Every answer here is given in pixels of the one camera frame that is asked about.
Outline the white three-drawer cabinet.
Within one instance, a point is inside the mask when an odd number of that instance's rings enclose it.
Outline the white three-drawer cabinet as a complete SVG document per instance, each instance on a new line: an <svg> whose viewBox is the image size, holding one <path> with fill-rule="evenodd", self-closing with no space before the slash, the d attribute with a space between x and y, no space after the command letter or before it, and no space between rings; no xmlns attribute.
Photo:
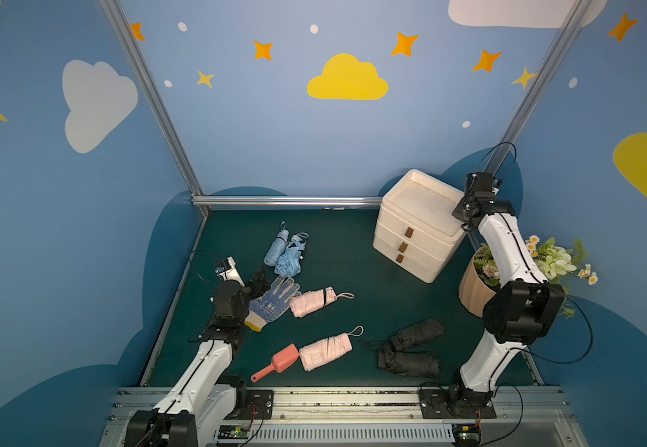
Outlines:
<svg viewBox="0 0 647 447"><path fill-rule="evenodd" d="M453 211L463 192L411 169L382 198L373 248L417 279L432 283L462 242Z"/></svg>

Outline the pink umbrella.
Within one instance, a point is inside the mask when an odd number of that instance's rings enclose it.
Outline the pink umbrella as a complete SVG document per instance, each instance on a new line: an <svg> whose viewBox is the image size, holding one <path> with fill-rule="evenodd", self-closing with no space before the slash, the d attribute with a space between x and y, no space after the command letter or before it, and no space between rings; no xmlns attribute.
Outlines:
<svg viewBox="0 0 647 447"><path fill-rule="evenodd" d="M319 340L299 350L299 359L305 372L311 372L353 350L351 339L364 334L364 327L356 326L349 333L341 333Z"/></svg>
<svg viewBox="0 0 647 447"><path fill-rule="evenodd" d="M304 318L313 312L335 303L341 298L353 299L355 295L352 292L341 292L337 294L332 287L326 287L317 291L305 292L292 298L289 303L289 308L295 318Z"/></svg>

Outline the black umbrella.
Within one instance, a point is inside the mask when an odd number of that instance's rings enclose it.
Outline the black umbrella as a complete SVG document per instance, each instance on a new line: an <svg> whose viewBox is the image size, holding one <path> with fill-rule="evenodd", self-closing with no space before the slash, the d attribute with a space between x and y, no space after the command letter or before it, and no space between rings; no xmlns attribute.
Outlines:
<svg viewBox="0 0 647 447"><path fill-rule="evenodd" d="M436 379L440 362L429 352L377 352L377 368L392 374Z"/></svg>
<svg viewBox="0 0 647 447"><path fill-rule="evenodd" d="M403 328L389 338L393 352L406 352L423 345L444 334L444 327L436 318L427 318L422 322Z"/></svg>

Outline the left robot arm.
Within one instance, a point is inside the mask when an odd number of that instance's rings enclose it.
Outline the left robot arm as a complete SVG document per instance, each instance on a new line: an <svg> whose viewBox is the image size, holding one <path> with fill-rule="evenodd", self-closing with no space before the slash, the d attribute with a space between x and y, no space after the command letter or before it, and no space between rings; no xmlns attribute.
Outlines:
<svg viewBox="0 0 647 447"><path fill-rule="evenodd" d="M213 312L191 364L176 385L150 410L127 423L125 446L204 446L224 419L248 407L240 376L226 376L245 340L250 302L271 287L263 270L244 282L225 272L213 297Z"/></svg>

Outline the loose light blue umbrella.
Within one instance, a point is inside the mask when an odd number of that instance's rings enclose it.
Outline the loose light blue umbrella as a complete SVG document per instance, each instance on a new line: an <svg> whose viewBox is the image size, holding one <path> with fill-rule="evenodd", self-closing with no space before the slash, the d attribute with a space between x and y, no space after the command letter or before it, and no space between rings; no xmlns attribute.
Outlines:
<svg viewBox="0 0 647 447"><path fill-rule="evenodd" d="M293 278L301 271L300 262L303 259L302 253L306 249L308 238L308 233L297 233L290 238L274 268L277 276Z"/></svg>

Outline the rolled light blue umbrella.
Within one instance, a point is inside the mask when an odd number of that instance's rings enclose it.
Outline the rolled light blue umbrella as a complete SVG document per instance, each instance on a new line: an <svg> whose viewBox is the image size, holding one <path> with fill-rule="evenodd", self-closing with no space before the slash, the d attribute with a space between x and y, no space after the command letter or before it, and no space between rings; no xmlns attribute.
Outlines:
<svg viewBox="0 0 647 447"><path fill-rule="evenodd" d="M286 227L286 222L282 221L276 238L273 240L271 247L268 249L263 263L265 266L275 267L278 264L279 258L286 250L289 240L289 230Z"/></svg>

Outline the blue dotted work glove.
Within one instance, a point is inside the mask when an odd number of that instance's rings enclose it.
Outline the blue dotted work glove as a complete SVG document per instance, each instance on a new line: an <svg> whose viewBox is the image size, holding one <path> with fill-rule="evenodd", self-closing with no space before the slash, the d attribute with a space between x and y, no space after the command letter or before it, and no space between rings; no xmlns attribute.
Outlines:
<svg viewBox="0 0 647 447"><path fill-rule="evenodd" d="M255 332L261 332L269 323L284 315L293 298L301 295L299 283L293 278L279 276L271 288L260 298L250 302L245 326Z"/></svg>

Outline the pink plastic scoop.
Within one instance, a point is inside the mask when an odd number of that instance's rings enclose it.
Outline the pink plastic scoop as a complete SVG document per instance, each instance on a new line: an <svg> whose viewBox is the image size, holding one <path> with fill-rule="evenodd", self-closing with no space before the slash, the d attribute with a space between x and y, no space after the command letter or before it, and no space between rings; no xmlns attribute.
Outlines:
<svg viewBox="0 0 647 447"><path fill-rule="evenodd" d="M294 344L287 346L273 355L271 363L262 370L251 375L250 380L253 383L258 382L263 377L273 372L281 373L292 366L299 359L299 351Z"/></svg>

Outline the beige ribbed flower pot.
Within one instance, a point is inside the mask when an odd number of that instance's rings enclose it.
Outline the beige ribbed flower pot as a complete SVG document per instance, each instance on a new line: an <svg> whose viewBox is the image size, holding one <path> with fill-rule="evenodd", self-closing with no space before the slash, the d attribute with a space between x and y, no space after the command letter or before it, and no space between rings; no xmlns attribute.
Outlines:
<svg viewBox="0 0 647 447"><path fill-rule="evenodd" d="M474 267L476 260L483 252L478 249L468 264L467 269L459 285L459 301L470 313L478 318L483 317L485 305L493 298L496 292L489 288L483 279L479 277Z"/></svg>

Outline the left controller board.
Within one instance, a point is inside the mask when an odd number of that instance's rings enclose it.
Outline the left controller board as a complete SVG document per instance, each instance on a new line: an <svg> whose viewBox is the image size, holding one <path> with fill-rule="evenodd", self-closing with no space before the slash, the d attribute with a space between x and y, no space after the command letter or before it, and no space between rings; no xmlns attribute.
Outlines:
<svg viewBox="0 0 647 447"><path fill-rule="evenodd" d="M217 441L247 441L251 429L240 426L220 426L217 432Z"/></svg>

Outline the right controller board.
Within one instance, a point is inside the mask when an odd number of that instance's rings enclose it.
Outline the right controller board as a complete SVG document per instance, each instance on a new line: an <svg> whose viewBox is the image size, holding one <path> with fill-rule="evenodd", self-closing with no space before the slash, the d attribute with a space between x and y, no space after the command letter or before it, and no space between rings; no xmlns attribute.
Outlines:
<svg viewBox="0 0 647 447"><path fill-rule="evenodd" d="M477 425L453 425L454 447L479 447L481 444L481 430Z"/></svg>

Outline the right aluminium frame post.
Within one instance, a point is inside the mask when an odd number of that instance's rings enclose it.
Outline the right aluminium frame post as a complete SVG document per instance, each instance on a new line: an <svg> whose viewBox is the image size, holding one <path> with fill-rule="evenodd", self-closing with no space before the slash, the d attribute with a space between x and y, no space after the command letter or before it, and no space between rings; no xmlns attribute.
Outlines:
<svg viewBox="0 0 647 447"><path fill-rule="evenodd" d="M593 0L577 0L571 5L560 30L554 37L550 48L538 67L537 75L531 80L531 84L526 89L526 93L520 104L518 104L500 142L493 148L485 164L484 172L496 175L509 152L517 152L513 145L521 135L524 126L526 126L528 119L530 119L539 104L565 56L572 48L583 28L585 17L594 3Z"/></svg>

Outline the aluminium frame post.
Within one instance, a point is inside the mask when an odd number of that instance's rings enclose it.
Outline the aluminium frame post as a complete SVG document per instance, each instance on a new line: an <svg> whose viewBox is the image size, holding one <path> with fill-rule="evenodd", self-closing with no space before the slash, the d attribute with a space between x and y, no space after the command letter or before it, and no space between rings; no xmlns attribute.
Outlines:
<svg viewBox="0 0 647 447"><path fill-rule="evenodd" d="M144 54L139 48L139 44L137 44L137 39L127 20L124 8L121 2L116 0L100 0L99 3L111 29L113 29L113 32L120 42L128 63L133 69L139 86L148 101L163 137L176 161L176 165L178 165L178 169L189 191L191 191L191 202L193 203L197 197L204 195L202 186L193 169L189 155L176 131L174 122L166 110L165 102L160 91L158 91L158 86L156 85L152 72L150 72Z"/></svg>
<svg viewBox="0 0 647 447"><path fill-rule="evenodd" d="M526 93L520 104L518 104L500 142L493 148L485 164L484 172L496 175L509 152L517 152L513 145L521 135L524 126L526 126L528 119L530 119L539 104L565 56L572 48L583 28L585 17L594 3L593 0L577 0L571 5L560 30L554 37L550 48L538 67L537 75L531 80L531 84L526 89Z"/></svg>

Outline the horizontal aluminium frame bar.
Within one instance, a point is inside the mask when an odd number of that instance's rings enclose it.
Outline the horizontal aluminium frame bar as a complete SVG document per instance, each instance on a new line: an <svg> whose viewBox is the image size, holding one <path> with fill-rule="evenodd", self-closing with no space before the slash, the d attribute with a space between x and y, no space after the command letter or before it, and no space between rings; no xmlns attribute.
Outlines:
<svg viewBox="0 0 647 447"><path fill-rule="evenodd" d="M199 207L378 207L382 197L193 196Z"/></svg>

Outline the left aluminium frame post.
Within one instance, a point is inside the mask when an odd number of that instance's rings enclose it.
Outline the left aluminium frame post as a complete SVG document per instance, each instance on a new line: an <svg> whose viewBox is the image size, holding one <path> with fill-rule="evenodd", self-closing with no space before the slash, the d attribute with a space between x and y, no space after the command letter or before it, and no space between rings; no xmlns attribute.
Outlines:
<svg viewBox="0 0 647 447"><path fill-rule="evenodd" d="M174 122L166 110L165 102L160 91L158 91L158 86L156 85L152 72L150 72L144 54L139 48L139 44L137 44L137 39L127 20L124 8L121 2L116 0L100 0L99 3L111 29L113 29L113 32L120 42L128 63L133 69L139 86L148 101L163 137L176 161L176 165L178 165L178 169L189 191L191 191L191 202L193 203L197 197L204 195L202 186L193 169L189 155L176 131Z"/></svg>

